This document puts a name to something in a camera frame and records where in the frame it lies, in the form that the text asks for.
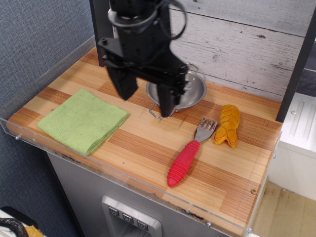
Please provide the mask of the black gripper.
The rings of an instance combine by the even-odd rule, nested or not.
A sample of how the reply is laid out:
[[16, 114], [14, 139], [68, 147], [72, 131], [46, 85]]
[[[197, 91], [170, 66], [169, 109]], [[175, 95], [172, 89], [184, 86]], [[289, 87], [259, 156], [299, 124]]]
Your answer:
[[108, 74], [123, 100], [138, 89], [136, 78], [157, 84], [162, 117], [171, 115], [184, 93], [187, 66], [170, 50], [172, 40], [167, 4], [113, 4], [108, 19], [118, 38], [103, 38]]

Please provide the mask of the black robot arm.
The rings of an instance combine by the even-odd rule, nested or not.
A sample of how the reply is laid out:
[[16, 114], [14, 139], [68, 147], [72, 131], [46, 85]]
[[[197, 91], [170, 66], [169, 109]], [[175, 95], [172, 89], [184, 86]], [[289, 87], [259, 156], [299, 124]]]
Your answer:
[[138, 89], [137, 78], [157, 85], [162, 117], [180, 103], [188, 67], [171, 49], [169, 5], [185, 11], [177, 0], [112, 0], [108, 19], [118, 38], [102, 38], [98, 45], [108, 74], [120, 97], [128, 100]]

